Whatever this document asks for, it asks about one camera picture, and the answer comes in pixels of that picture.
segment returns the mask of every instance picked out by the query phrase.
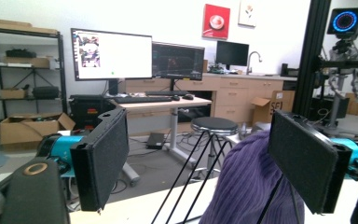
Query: sink faucet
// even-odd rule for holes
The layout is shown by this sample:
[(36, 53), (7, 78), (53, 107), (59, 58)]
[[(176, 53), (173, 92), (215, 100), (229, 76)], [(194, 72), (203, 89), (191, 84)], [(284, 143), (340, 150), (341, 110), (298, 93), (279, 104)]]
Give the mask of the sink faucet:
[(248, 58), (248, 67), (246, 68), (246, 75), (249, 75), (249, 73), (252, 72), (252, 67), (251, 67), (251, 57), (253, 54), (257, 54), (258, 55), (258, 61), (261, 63), (263, 62), (263, 60), (261, 59), (260, 54), (257, 51), (252, 51), (251, 54), (249, 54), (249, 58)]

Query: keyboard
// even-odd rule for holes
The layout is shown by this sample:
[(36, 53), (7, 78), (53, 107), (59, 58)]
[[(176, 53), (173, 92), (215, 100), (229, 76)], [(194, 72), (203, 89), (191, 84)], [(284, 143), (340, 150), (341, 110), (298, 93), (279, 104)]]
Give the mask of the keyboard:
[(170, 97), (113, 97), (113, 100), (118, 104), (139, 104), (139, 103), (156, 103), (156, 102), (170, 102)]
[(188, 91), (145, 91), (146, 95), (156, 95), (156, 96), (174, 96), (174, 95), (178, 95), (178, 96), (184, 96), (187, 94), (190, 94), (190, 92)]

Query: red poster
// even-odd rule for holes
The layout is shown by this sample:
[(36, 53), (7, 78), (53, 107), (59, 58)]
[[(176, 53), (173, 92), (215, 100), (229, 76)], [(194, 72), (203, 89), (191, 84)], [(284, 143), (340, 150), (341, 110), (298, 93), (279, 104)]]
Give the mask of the red poster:
[(227, 39), (229, 11), (227, 7), (205, 4), (202, 36)]

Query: framed picture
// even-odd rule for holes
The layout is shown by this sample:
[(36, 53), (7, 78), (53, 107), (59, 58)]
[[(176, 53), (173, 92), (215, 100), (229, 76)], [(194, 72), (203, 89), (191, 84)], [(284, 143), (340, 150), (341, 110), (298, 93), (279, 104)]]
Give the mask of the framed picture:
[(241, 0), (240, 16), (238, 17), (238, 24), (255, 27), (255, 23), (256, 23), (255, 0)]
[(227, 7), (206, 4), (202, 36), (212, 38), (228, 38), (229, 12)]

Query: computer mouse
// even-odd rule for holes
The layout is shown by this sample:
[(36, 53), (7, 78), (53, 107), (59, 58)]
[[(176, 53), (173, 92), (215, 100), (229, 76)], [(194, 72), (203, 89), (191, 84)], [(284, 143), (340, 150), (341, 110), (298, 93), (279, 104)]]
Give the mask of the computer mouse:
[(194, 100), (194, 96), (191, 95), (191, 94), (186, 94), (186, 95), (182, 96), (182, 99), (185, 99), (185, 100)]
[(180, 97), (178, 95), (171, 96), (173, 101), (180, 101)]

